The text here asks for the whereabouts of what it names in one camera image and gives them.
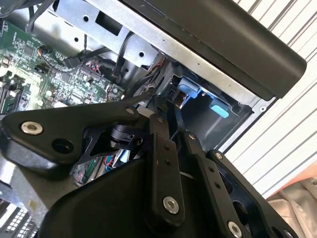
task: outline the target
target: white wall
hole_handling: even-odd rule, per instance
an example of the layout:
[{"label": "white wall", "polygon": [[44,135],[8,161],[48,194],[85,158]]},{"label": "white wall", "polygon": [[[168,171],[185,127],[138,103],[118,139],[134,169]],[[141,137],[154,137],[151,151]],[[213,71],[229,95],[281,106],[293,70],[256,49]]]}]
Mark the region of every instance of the white wall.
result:
[{"label": "white wall", "polygon": [[317,160],[317,0],[235,0],[307,62],[303,78],[226,153],[264,197]]}]

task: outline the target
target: red wire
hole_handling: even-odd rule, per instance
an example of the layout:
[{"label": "red wire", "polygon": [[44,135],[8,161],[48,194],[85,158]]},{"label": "red wire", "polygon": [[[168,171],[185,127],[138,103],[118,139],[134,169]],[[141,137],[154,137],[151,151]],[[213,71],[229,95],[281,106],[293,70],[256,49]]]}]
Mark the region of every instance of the red wire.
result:
[{"label": "red wire", "polygon": [[111,157],[111,159],[110,159],[110,161],[108,163],[106,163],[106,159],[107,159],[107,156],[104,156],[103,164],[104,164],[104,166],[109,166],[112,163],[112,161],[113,161],[113,156]]}]

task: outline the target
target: capacitor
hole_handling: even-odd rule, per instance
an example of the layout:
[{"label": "capacitor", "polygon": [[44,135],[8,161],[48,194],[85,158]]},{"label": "capacitor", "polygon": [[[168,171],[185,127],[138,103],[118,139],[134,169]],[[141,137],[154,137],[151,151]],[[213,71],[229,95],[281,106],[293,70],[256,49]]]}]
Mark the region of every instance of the capacitor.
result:
[{"label": "capacitor", "polygon": [[91,79],[89,79],[85,84],[86,84],[86,86],[87,87],[89,87],[90,85],[92,85],[92,83],[93,83],[93,79],[91,78]]}]

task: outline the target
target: black mounting arm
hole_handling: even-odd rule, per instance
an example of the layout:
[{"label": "black mounting arm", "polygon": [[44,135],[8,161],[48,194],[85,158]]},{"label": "black mounting arm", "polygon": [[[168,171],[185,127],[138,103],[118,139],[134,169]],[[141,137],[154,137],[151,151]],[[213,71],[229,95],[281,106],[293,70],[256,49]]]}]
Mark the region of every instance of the black mounting arm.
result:
[{"label": "black mounting arm", "polygon": [[2,120],[4,156],[48,179],[119,148],[132,152],[126,164],[58,200],[38,238],[297,238],[222,153],[204,153],[177,107],[157,96],[149,117],[132,107],[150,98],[13,113]]}]

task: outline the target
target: bolt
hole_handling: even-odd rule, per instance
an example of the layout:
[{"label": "bolt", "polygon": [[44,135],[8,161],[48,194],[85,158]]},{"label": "bolt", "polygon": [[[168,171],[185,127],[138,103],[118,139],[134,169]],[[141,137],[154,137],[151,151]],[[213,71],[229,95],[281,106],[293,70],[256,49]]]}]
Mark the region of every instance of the bolt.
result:
[{"label": "bolt", "polygon": [[259,111],[260,111],[261,113],[265,112],[265,111],[266,111],[266,106],[261,106],[261,107],[259,108]]},{"label": "bolt", "polygon": [[158,121],[159,121],[160,123],[164,123],[163,118],[158,117]]},{"label": "bolt", "polygon": [[38,135],[38,134],[41,134],[43,132],[43,127],[40,124],[38,124],[37,122],[27,121],[27,122],[22,124],[21,130],[25,134]]},{"label": "bolt", "polygon": [[165,197],[163,199],[163,206],[171,214],[177,214],[179,211],[178,203],[172,197]]},{"label": "bolt", "polygon": [[192,134],[189,134],[189,138],[191,138],[192,140],[196,140],[196,137]]},{"label": "bolt", "polygon": [[229,228],[230,232],[234,235],[234,237],[236,237],[236,238],[242,237],[242,232],[241,232],[240,228],[234,222],[228,222],[228,228]]},{"label": "bolt", "polygon": [[216,152],[214,155],[216,155],[219,160],[222,160],[222,155],[220,153]]},{"label": "bolt", "polygon": [[284,232],[288,238],[294,238],[293,235],[288,230],[284,230]]},{"label": "bolt", "polygon": [[130,114],[134,114],[134,111],[131,108],[127,108],[126,111]]}]

